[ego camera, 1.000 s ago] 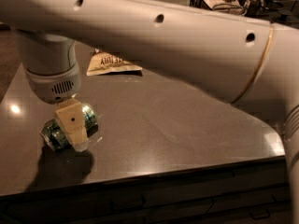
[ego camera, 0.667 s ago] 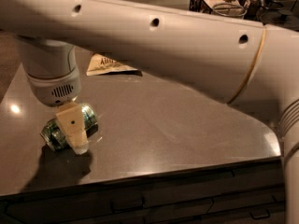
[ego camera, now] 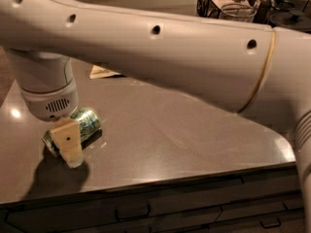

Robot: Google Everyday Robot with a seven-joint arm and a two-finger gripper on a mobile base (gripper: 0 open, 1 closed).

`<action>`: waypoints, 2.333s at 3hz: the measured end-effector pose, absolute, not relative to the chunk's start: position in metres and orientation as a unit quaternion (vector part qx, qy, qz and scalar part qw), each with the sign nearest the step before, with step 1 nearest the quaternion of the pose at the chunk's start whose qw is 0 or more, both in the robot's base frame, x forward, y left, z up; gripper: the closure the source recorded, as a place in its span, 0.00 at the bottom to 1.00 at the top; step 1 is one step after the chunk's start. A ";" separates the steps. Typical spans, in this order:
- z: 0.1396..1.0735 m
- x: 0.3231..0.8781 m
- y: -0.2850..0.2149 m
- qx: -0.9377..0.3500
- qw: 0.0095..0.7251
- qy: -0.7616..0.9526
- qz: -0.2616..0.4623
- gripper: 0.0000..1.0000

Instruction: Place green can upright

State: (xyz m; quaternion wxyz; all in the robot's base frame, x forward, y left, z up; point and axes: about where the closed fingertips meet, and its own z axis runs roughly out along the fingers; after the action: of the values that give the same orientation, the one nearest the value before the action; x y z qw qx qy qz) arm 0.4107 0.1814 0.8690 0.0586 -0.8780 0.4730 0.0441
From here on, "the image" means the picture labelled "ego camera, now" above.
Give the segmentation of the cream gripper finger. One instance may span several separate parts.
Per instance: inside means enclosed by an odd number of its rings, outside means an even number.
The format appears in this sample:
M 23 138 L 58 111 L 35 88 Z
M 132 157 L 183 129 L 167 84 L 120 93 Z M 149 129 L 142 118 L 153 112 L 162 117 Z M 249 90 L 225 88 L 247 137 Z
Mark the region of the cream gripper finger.
M 67 165 L 70 168 L 79 167 L 84 161 L 79 123 L 70 117 L 63 117 L 53 124 L 50 132 Z

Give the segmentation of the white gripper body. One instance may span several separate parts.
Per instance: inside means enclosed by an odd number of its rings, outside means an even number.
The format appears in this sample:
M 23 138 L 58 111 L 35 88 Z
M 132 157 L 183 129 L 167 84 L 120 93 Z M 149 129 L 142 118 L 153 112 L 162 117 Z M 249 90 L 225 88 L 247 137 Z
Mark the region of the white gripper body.
M 5 50 L 29 112 L 42 121 L 70 116 L 78 91 L 68 56 L 37 51 Z

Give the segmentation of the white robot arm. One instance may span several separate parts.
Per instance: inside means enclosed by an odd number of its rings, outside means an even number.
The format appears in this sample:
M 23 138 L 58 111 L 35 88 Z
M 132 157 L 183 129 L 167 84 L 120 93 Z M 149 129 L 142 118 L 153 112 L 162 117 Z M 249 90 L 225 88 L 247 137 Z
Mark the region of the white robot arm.
M 310 198 L 311 37 L 282 27 L 91 5 L 0 0 L 0 45 L 17 58 L 30 112 L 51 108 L 74 83 L 41 61 L 58 53 L 179 89 L 288 135 L 303 198 Z

